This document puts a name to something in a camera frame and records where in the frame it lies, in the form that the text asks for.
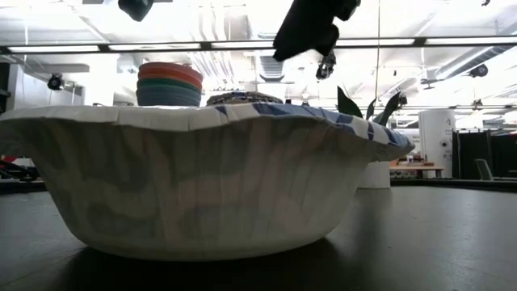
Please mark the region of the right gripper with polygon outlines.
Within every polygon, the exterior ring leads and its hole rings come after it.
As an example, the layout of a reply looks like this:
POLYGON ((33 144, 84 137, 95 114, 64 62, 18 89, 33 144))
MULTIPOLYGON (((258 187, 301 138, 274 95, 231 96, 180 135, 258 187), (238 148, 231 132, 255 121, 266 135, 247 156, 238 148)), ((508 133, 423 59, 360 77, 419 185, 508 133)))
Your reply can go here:
POLYGON ((294 0, 276 33, 273 58, 285 61, 310 49, 327 55, 339 37, 334 17, 347 21, 362 0, 294 0))

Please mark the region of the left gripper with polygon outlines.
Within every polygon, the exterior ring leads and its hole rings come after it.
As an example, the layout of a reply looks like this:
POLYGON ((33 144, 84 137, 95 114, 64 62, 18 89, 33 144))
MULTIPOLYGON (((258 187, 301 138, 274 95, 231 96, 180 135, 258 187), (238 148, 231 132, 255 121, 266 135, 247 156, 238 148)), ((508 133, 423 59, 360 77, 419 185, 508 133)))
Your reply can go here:
POLYGON ((154 0, 118 0, 118 7, 132 20, 141 22, 154 4, 154 0))

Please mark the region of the pink plastic bowl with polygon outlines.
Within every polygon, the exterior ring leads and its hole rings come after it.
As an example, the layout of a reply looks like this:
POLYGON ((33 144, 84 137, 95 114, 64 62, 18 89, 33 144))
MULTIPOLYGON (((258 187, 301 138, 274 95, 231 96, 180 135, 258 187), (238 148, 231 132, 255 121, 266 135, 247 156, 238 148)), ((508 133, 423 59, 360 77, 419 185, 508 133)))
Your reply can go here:
POLYGON ((203 79, 203 75, 199 73, 197 70, 192 69, 190 66, 180 65, 173 62, 153 61, 147 62, 139 66, 140 71, 148 69, 170 69, 181 73, 189 74, 192 77, 198 78, 200 80, 203 79))

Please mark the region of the red plastic bowl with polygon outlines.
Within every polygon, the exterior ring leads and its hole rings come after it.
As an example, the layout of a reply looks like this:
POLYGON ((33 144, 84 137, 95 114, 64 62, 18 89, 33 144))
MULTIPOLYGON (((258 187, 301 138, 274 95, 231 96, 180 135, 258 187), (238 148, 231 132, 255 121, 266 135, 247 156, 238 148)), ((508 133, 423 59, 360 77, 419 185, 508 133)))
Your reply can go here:
POLYGON ((176 72, 171 74, 167 72, 164 74, 140 72, 138 74, 137 86, 182 86, 196 91, 202 90, 202 83, 199 79, 176 72))

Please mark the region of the green bowl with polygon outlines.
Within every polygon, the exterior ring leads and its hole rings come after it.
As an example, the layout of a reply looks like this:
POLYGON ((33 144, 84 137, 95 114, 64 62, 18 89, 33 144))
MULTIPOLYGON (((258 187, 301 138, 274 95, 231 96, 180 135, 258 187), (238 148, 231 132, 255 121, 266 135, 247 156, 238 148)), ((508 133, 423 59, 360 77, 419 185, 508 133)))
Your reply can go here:
POLYGON ((189 82, 184 82, 180 80, 168 79, 168 78, 147 78, 147 79, 139 79, 137 81, 137 87, 151 87, 151 86, 168 86, 168 87, 178 87, 187 89, 190 91, 194 91, 198 94, 201 94, 202 89, 196 85, 190 84, 189 82))

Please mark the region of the blue ribbed bowl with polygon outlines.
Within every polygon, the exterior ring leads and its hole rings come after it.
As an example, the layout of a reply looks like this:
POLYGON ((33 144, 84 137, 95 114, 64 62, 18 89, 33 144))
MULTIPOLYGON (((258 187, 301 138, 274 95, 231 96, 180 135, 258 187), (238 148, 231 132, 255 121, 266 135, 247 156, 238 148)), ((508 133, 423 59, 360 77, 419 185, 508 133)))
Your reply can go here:
POLYGON ((140 106, 199 107, 200 101, 200 93, 181 87, 152 86, 137 89, 137 102, 140 106))

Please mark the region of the ceiling air vent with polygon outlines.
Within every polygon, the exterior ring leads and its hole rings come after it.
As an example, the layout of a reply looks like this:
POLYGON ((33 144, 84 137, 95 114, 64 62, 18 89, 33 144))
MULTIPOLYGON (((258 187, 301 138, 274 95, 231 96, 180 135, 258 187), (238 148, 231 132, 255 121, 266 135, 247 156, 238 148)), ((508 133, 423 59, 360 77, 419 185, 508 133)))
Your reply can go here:
POLYGON ((265 82, 281 82, 284 79, 284 63, 271 56, 260 56, 259 76, 265 82))

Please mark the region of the long ceiling light bar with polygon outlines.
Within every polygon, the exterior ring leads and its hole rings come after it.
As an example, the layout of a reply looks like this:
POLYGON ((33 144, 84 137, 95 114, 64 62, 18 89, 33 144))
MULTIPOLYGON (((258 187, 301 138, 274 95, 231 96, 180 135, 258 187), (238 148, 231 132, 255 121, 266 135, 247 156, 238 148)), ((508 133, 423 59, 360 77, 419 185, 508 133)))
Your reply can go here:
MULTIPOLYGON (((517 45, 512 36, 429 36, 348 38, 336 42, 337 49, 395 49, 425 47, 485 47, 517 45)), ((0 55, 89 54, 89 53, 176 53, 205 51, 271 50, 272 40, 218 40, 193 42, 162 42, 135 44, 46 44, 0 46, 0 55)))

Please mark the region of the green leafy plant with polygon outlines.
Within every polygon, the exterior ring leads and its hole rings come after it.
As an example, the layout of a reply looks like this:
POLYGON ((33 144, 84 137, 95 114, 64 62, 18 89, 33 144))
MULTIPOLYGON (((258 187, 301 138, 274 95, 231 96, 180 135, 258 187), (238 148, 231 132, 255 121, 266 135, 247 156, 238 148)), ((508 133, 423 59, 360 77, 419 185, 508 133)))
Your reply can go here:
MULTIPOLYGON (((338 109, 338 112, 340 112, 342 114, 357 116, 364 120, 369 120, 374 115, 376 103, 378 102, 377 99, 374 99, 368 105, 367 111, 366 111, 366 116, 364 116, 362 114, 361 110, 359 109, 359 107, 357 106, 357 104, 345 94, 344 90, 340 86, 337 86, 337 96, 338 96, 338 103, 336 105, 336 108, 338 109)), ((393 95, 389 99, 387 104, 384 106, 384 110, 380 114, 376 115, 373 118, 372 122, 382 125, 382 126, 386 126, 389 121, 390 116, 396 110, 400 109, 403 106, 401 101, 402 101, 402 96, 401 96, 400 92, 393 95)))

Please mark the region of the white cylindrical appliance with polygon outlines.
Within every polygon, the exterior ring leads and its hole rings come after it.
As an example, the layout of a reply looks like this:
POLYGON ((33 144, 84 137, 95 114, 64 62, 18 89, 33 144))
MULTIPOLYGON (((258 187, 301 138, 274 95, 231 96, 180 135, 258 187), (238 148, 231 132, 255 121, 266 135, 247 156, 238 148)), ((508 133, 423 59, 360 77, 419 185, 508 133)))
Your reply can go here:
POLYGON ((426 162, 441 167, 441 177, 452 177, 452 134, 456 128, 452 109, 432 109, 418 114, 421 154, 426 162))

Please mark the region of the wooden background table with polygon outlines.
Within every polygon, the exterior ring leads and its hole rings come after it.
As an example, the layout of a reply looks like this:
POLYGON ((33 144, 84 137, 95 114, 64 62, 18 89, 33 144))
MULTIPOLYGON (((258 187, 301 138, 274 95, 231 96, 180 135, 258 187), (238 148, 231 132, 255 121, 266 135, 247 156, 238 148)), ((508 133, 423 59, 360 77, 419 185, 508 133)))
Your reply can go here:
POLYGON ((433 162, 392 161, 389 169, 392 179, 441 179, 443 172, 433 162))

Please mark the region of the large blue-patterned paper bowl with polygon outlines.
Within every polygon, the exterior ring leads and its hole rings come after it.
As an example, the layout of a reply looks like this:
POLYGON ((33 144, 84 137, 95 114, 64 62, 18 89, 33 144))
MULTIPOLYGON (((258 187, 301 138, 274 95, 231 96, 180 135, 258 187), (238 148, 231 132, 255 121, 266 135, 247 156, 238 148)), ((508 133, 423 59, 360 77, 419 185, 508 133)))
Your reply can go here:
POLYGON ((0 115, 0 154, 34 162, 69 231, 138 259, 240 259, 314 243, 343 219, 369 163, 413 147, 385 126, 291 104, 0 115))

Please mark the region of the black room partition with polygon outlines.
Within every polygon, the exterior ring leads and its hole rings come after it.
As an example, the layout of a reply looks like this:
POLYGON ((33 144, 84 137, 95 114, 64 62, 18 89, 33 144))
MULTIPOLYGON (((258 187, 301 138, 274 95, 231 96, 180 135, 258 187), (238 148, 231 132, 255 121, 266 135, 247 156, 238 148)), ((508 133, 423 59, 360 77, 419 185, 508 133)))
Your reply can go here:
POLYGON ((517 180, 517 133, 455 131, 452 134, 452 177, 481 179, 477 159, 486 161, 494 179, 517 180))

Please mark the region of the grey chair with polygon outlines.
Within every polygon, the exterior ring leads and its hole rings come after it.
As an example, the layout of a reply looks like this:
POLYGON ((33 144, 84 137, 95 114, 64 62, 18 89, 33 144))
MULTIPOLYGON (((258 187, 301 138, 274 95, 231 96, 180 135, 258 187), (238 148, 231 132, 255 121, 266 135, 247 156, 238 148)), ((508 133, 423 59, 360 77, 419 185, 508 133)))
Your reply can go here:
POLYGON ((492 171, 485 159, 477 158, 474 162, 476 163, 481 180, 494 181, 492 171))

